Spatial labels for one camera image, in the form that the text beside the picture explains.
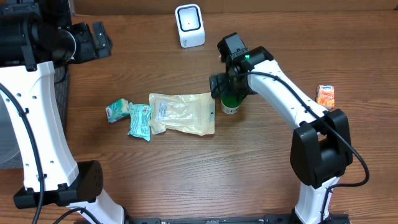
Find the orange small box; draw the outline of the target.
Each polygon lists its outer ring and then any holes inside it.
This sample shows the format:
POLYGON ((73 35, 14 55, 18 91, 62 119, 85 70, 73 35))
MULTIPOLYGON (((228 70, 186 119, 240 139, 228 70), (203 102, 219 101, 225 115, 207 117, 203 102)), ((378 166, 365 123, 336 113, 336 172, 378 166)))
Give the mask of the orange small box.
POLYGON ((332 85, 319 85, 316 92, 316 102, 327 109, 335 106, 335 89, 332 85))

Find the green lid jar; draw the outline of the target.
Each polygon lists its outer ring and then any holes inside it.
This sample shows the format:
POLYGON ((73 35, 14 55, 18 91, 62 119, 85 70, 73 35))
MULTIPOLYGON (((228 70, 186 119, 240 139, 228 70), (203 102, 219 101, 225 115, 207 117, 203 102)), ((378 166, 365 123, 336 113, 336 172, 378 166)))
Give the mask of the green lid jar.
POLYGON ((243 95, 222 96, 220 99, 222 112, 226 114, 237 113, 243 99, 243 95))

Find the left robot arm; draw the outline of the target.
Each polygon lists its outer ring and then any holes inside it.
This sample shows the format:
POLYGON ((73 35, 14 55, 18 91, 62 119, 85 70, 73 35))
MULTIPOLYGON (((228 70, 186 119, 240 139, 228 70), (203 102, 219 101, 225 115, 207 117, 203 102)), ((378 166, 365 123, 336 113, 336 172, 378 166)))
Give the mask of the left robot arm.
POLYGON ((68 1, 1 4, 1 97, 24 164, 17 208, 56 204, 89 223, 129 221, 106 193, 100 163, 74 160, 55 95, 56 68, 109 57, 112 46, 101 22, 72 23, 68 1))

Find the beige plastic pouch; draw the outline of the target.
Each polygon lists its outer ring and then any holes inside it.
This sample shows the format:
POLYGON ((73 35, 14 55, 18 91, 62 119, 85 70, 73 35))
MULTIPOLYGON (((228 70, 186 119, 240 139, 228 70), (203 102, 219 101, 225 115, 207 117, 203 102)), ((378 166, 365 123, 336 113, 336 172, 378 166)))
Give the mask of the beige plastic pouch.
POLYGON ((151 93, 153 107, 149 125, 152 134, 173 129, 204 136, 215 133, 215 100, 211 93, 194 95, 164 95, 151 93))

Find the teal white small box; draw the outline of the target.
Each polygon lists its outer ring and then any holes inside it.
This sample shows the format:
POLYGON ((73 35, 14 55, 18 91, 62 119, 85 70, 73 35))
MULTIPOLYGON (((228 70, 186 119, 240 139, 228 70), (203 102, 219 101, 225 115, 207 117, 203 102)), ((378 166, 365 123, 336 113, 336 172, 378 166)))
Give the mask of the teal white small box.
POLYGON ((129 102, 124 98, 106 107, 106 115, 109 123, 114 123, 129 115, 129 102))

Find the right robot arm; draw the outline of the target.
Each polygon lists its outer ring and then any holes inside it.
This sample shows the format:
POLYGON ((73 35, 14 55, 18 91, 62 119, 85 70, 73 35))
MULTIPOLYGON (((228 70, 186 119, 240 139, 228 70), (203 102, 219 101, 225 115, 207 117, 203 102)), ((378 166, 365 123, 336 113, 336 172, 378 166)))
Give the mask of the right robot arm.
POLYGON ((347 215, 328 210, 330 187, 353 161, 346 115, 309 98, 264 47, 249 50, 234 32, 217 48, 226 71, 210 77, 210 88, 221 110, 234 114, 246 96, 258 94, 292 130, 290 164, 301 181, 299 199, 289 214, 265 215, 263 223, 349 223, 347 215))

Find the teal snack packet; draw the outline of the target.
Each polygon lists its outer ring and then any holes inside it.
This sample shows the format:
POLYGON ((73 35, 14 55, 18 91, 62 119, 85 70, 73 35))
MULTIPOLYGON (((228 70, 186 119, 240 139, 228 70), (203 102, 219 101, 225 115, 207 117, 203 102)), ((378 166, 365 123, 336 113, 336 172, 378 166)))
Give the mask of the teal snack packet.
POLYGON ((129 125, 130 136, 145 139, 150 141, 150 125, 151 113, 153 106, 145 104, 129 103, 131 122, 129 125))

